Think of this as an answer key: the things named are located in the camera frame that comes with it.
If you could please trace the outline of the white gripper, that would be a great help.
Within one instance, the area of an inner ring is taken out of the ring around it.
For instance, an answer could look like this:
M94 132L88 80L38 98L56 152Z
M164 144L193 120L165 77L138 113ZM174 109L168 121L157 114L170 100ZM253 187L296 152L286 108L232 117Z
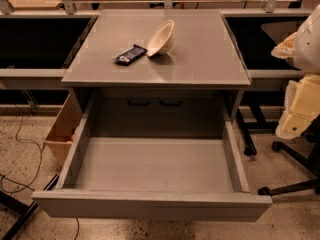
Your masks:
M320 5L299 27L271 51L280 59L293 58L294 66L305 73L299 81L290 80L286 87L284 111L276 128L282 139L294 139L320 115Z

